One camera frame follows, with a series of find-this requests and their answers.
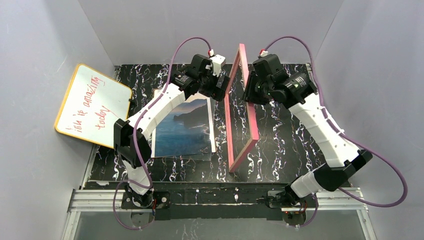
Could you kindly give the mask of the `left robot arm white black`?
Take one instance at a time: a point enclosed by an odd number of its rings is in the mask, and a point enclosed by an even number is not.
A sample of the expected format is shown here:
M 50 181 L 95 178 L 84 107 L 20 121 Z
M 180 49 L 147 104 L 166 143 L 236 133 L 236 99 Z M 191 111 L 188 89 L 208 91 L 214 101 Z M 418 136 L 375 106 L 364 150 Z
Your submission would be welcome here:
M 196 54 L 191 63 L 170 73 L 161 92 L 139 112 L 127 120 L 117 119 L 113 127 L 113 148 L 122 159 L 127 171 L 125 192 L 131 201 L 143 207 L 153 201 L 153 181 L 146 166 L 152 149 L 148 143 L 153 130 L 175 108 L 197 93 L 222 101 L 230 78 L 223 77 L 217 86 L 226 58 L 210 53 Z

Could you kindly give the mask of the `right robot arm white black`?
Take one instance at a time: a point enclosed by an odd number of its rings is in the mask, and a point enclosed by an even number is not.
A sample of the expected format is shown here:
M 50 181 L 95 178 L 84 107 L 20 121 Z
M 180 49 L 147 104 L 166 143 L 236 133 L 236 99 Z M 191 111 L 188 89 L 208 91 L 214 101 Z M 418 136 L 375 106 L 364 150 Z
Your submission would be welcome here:
M 288 75 L 276 54 L 260 56 L 252 65 L 244 100 L 257 105 L 282 104 L 307 129 L 325 159 L 324 164 L 288 184 L 279 200 L 294 204 L 322 190 L 333 192 L 372 159 L 368 150 L 344 139 L 342 130 L 332 129 L 309 74 Z

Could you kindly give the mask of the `pink wooden picture frame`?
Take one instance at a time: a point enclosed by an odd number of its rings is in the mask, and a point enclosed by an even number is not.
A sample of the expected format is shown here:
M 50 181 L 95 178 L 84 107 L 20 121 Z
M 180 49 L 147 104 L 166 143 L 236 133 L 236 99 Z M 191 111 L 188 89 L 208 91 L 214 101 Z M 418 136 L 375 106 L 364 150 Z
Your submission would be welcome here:
M 249 73 L 246 47 L 240 43 L 229 72 L 229 82 L 224 95 L 229 173 L 236 172 L 260 139 L 254 105 L 237 96 L 237 93 L 241 94 L 246 89 Z

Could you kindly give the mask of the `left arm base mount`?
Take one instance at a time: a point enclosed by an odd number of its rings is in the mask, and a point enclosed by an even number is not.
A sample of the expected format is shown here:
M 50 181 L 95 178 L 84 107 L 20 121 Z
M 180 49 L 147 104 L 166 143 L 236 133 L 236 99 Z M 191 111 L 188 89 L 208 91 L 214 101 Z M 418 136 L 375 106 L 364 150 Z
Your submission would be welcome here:
M 168 209 L 171 194 L 167 191 L 151 191 L 140 195 L 135 192 L 125 191 L 121 200 L 122 209 Z

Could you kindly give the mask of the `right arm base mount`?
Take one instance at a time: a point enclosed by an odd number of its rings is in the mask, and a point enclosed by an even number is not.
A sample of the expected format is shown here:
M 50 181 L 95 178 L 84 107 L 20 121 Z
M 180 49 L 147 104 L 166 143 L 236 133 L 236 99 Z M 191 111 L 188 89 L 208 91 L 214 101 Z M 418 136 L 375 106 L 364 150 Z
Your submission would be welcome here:
M 280 209 L 283 220 L 305 224 L 318 213 L 317 197 L 309 194 L 297 197 L 291 190 L 269 190 L 265 195 L 256 199 L 257 204 L 263 204 L 269 209 Z

